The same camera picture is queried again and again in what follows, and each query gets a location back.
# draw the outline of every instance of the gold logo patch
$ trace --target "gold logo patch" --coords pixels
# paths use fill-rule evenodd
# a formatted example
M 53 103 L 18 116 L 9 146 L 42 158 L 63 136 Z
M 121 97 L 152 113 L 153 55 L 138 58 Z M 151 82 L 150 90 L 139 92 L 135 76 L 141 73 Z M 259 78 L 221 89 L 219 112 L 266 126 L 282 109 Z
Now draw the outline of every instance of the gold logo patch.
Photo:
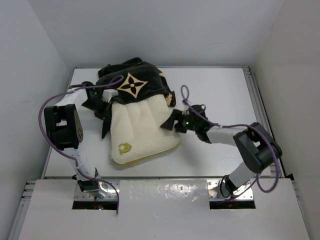
M 129 143 L 121 143 L 119 144 L 119 154 L 125 154 L 131 150 L 131 145 Z
M 140 90 L 147 83 L 147 81 L 141 81 L 128 73 L 125 81 L 121 84 L 120 87 L 117 88 L 117 90 L 127 92 L 134 96 L 134 98 L 136 99 Z
M 171 94 L 171 93 L 169 93 L 169 94 L 165 97 L 165 101 L 166 101 L 166 104 L 167 104 L 168 106 L 170 106 L 171 101 L 172 101 L 172 94 Z

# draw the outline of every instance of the black fabric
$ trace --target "black fabric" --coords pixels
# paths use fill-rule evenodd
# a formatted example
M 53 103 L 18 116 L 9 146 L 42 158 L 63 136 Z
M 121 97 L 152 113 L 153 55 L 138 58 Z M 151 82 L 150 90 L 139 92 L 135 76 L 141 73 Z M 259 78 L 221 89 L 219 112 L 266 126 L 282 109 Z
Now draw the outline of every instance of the black fabric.
M 109 84 L 111 80 L 122 75 L 123 81 L 113 86 L 118 90 L 118 96 L 114 96 L 112 101 L 120 104 L 135 103 L 154 95 L 162 94 L 171 100 L 167 104 L 170 107 L 176 105 L 175 94 L 167 84 L 162 72 L 154 65 L 142 61 L 139 57 L 132 58 L 121 64 L 107 65 L 98 71 L 100 79 L 96 85 Z M 98 88 L 97 92 L 102 96 L 104 88 Z
M 85 108 L 94 111 L 94 115 L 103 120 L 101 137 L 104 138 L 110 130 L 112 120 L 112 102 L 120 104 L 136 103 L 154 95 L 162 94 L 169 107 L 176 105 L 176 95 L 171 91 L 164 74 L 154 65 L 135 57 L 121 64 L 107 65 L 98 71 L 99 80 L 96 85 L 106 85 L 111 80 L 122 75 L 123 81 L 112 86 L 118 90 L 111 102 L 103 100 L 105 88 L 87 89 L 88 100 L 83 104 Z

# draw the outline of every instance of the metal frame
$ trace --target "metal frame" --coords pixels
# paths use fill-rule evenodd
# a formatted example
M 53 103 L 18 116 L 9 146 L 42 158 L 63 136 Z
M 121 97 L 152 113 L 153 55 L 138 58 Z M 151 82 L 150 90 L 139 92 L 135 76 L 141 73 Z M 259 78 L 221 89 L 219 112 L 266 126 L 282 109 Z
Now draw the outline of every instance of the metal frame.
M 36 181 L 27 181 L 24 186 L 20 205 L 16 212 L 8 240 L 18 240 L 19 238 L 22 225 L 24 224 L 24 220 L 27 215 L 29 203 L 30 203 L 35 185 L 36 185 Z
M 181 179 L 175 179 L 175 180 L 192 180 L 194 178 L 181 178 Z M 207 188 L 208 188 L 208 194 L 209 194 L 209 201 L 210 202 L 217 202 L 224 199 L 224 197 L 221 195 L 220 190 L 218 189 L 219 182 L 221 181 L 221 178 L 209 178 L 206 179 L 207 182 Z M 108 182 L 110 182 L 117 190 L 117 192 L 120 192 L 120 180 L 119 179 L 108 179 Z M 237 189 L 233 194 L 235 196 L 240 195 L 239 197 L 235 198 L 233 201 L 235 202 L 243 202 L 243 201 L 254 201 L 254 193 L 252 189 L 246 190 L 248 187 L 250 187 L 251 182 L 248 181 L 246 184 L 241 186 L 239 189 Z M 117 194 L 116 191 L 112 188 L 109 188 L 108 195 L 105 199 L 97 199 L 97 203 L 99 201 L 108 202 L 108 201 L 115 201 L 117 200 Z M 82 192 L 77 185 L 75 188 L 74 193 L 74 201 L 79 202 L 92 202 L 93 197 L 85 192 Z
M 272 130 L 268 121 L 267 113 L 260 95 L 260 91 L 258 88 L 258 84 L 256 79 L 254 78 L 251 70 L 249 67 L 243 67 L 243 73 L 244 73 L 244 78 L 246 81 L 246 85 L 249 90 L 249 95 L 251 98 L 254 114 L 256 117 L 256 120 L 261 123 L 261 125 L 266 129 L 266 131 L 273 137 Z M 280 167 L 280 174 L 281 178 L 285 177 L 285 173 L 283 170 L 283 166 L 281 163 L 281 160 L 278 159 L 278 164 Z M 270 171 L 271 171 L 271 176 L 275 177 L 276 176 L 276 167 L 275 164 L 273 163 L 270 166 Z

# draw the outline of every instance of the yellow trim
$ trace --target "yellow trim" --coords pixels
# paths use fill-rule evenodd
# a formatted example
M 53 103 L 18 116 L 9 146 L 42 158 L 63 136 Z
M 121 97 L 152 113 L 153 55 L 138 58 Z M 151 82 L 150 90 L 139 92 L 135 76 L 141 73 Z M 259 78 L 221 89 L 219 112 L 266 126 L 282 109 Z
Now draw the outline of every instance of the yellow trim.
M 149 158 L 151 158 L 151 157 L 155 157 L 155 156 L 158 156 L 158 155 L 160 155 L 160 154 L 163 154 L 163 153 L 166 153 L 166 152 L 169 152 L 169 151 L 173 151 L 173 150 L 177 149 L 177 148 L 179 147 L 179 145 L 180 145 L 180 142 L 179 142 L 177 145 L 175 145 L 174 147 L 169 148 L 169 149 L 167 149 L 167 150 L 164 150 L 164 151 L 161 151 L 161 152 L 158 152 L 158 153 L 149 155 L 149 156 L 144 156 L 144 157 L 141 157 L 141 158 L 139 158 L 139 159 L 136 159 L 136 160 L 133 160 L 133 161 L 130 161 L 130 162 L 126 162 L 126 163 L 124 163 L 124 164 L 118 163 L 118 162 L 116 162 L 115 160 L 113 160 L 113 161 L 114 161 L 115 164 L 117 164 L 117 165 L 119 165 L 119 166 L 127 167 L 127 166 L 131 166 L 131 165 L 140 163 L 140 162 L 142 162 L 142 161 L 144 161 L 144 160 L 147 160 L 147 159 L 149 159 Z

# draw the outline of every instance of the white table surface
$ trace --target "white table surface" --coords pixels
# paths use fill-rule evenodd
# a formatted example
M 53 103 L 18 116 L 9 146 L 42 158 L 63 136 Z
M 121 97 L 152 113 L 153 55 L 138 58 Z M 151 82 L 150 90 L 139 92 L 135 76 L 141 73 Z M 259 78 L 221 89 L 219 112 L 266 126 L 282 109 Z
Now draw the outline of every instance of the white table surface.
M 71 85 L 84 81 L 96 83 L 98 68 L 77 68 Z M 206 115 L 223 125 L 251 124 L 256 121 L 253 105 L 242 68 L 161 68 L 171 90 L 175 91 L 177 105 L 184 109 L 180 95 L 181 85 L 190 89 L 189 100 L 193 104 L 205 104 Z M 78 110 L 84 130 L 80 151 L 88 156 L 102 177 L 221 177 L 231 173 L 242 158 L 236 147 L 201 142 L 194 132 L 180 134 L 180 146 L 170 152 L 144 161 L 138 165 L 121 167 L 110 158 L 110 135 L 101 139 L 102 120 L 91 110 Z M 70 177 L 75 174 L 69 161 L 52 151 L 49 156 L 46 177 Z M 267 168 L 263 176 L 270 176 Z
M 72 210 L 76 185 L 38 180 L 19 240 L 309 240 L 290 179 L 255 184 L 255 209 L 237 210 L 210 210 L 203 179 L 122 180 L 118 215 Z

